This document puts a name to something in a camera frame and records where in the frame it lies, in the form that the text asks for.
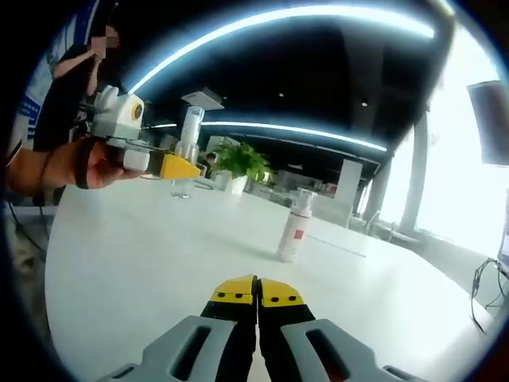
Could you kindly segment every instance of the spray bottle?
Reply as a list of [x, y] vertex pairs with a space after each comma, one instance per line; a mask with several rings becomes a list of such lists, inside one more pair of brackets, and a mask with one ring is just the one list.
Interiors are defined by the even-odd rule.
[[316, 194], [299, 189], [299, 195], [290, 209], [277, 255], [283, 263], [293, 263], [304, 239], [305, 230], [311, 218], [311, 204]]

